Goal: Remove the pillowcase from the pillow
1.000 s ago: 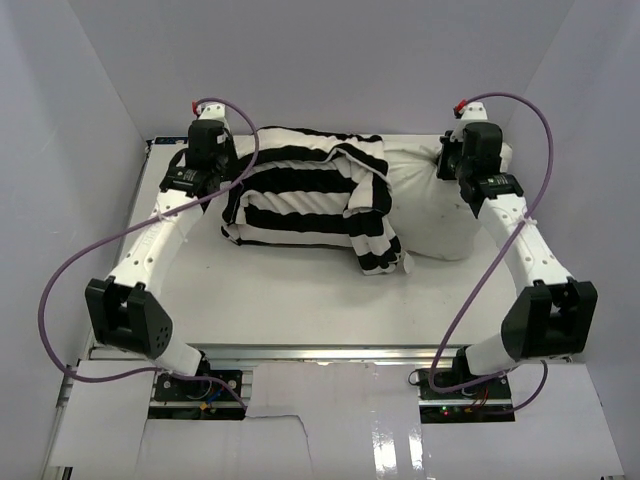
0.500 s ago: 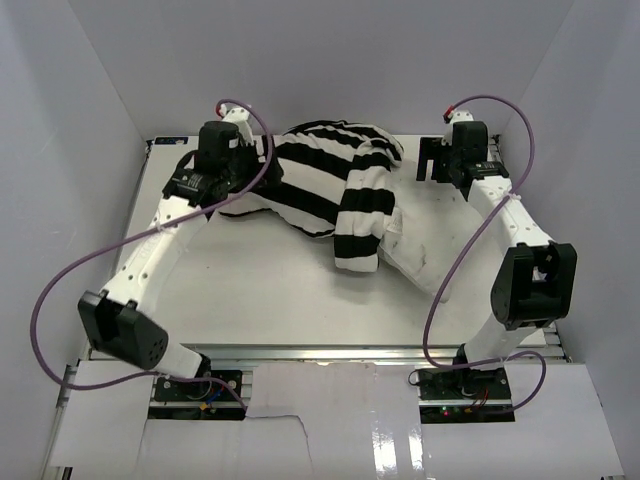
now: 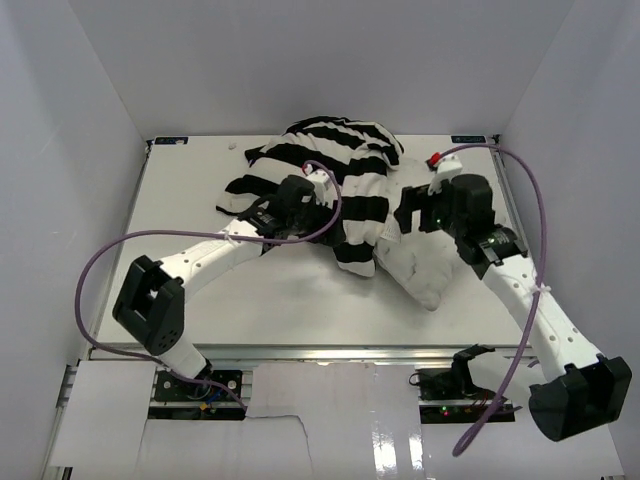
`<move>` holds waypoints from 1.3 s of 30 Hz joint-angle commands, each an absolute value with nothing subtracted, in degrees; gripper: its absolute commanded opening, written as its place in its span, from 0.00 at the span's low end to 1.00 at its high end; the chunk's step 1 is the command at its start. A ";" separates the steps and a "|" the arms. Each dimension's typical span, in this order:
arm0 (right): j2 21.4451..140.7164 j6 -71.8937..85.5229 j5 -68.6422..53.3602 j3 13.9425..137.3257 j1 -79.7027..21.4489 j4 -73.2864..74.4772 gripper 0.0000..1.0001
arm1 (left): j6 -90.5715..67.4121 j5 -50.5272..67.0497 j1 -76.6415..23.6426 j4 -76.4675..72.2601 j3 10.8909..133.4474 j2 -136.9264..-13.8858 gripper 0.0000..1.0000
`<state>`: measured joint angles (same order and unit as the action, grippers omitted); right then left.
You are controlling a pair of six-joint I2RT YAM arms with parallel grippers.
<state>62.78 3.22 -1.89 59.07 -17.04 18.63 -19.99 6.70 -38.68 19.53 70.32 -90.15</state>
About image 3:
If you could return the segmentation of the white pillow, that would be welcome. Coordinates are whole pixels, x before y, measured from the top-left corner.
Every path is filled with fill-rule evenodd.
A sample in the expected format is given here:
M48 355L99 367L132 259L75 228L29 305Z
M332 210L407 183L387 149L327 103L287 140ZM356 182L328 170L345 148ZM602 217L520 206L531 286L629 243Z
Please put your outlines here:
M408 156L385 177L379 173L346 177L341 208L346 240L333 252L341 269L359 277L371 278L382 268L422 307L434 311L453 278L457 261L453 241L440 231L418 231L418 221L399 244L380 239L387 223L397 224L394 211L402 188L428 184L431 178L423 162Z

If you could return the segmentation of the black white striped pillowcase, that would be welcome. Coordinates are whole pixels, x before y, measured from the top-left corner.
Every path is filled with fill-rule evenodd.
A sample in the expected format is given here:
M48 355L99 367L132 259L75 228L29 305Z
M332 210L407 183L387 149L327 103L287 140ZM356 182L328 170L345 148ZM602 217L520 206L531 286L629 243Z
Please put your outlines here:
M390 213L387 177L399 168L403 153L402 144L377 122L332 116L300 120L245 152L248 169L225 187L216 210L236 216L258 198L275 193L287 176L300 176L307 161L316 161L341 187L346 240L333 249L337 264L369 278L376 270L374 247Z

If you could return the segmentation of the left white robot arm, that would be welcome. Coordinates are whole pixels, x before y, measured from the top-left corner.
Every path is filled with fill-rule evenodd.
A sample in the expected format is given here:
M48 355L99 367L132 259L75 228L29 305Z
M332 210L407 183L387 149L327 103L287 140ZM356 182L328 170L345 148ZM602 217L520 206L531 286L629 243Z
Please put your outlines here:
M180 253L135 259L112 310L113 318L155 360L175 372L177 387L199 399L211 387L211 367L185 333L186 303L234 267L276 246L343 240L335 225L339 187L327 172L290 175L276 192L255 201L222 231Z

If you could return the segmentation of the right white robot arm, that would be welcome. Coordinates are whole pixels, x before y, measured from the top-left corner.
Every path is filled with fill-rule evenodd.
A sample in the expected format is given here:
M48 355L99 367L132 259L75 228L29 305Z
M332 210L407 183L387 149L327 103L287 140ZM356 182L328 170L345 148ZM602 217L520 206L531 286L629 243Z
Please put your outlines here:
M622 357L608 358L578 331L550 291L536 284L537 270L523 241L495 220L493 191L477 174L405 187L394 213L408 233L413 215L419 231L453 238L460 258L496 295L527 334L545 376L530 388L528 407L539 430L561 441L616 421L632 372Z

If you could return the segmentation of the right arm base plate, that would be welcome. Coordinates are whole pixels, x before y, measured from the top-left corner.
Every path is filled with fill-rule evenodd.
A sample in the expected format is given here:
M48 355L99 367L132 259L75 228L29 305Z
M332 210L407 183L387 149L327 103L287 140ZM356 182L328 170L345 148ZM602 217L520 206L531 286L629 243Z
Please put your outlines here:
M456 386L449 369L419 369L408 378L418 389L422 425L471 425L491 406L495 393L475 388L464 393Z

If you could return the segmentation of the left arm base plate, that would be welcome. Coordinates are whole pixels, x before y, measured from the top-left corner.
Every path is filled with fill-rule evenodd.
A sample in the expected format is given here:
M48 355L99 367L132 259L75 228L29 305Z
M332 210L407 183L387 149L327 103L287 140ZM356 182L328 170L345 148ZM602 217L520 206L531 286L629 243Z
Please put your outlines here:
M156 374L148 418L175 421L242 421L244 409L224 389L188 384L168 371Z

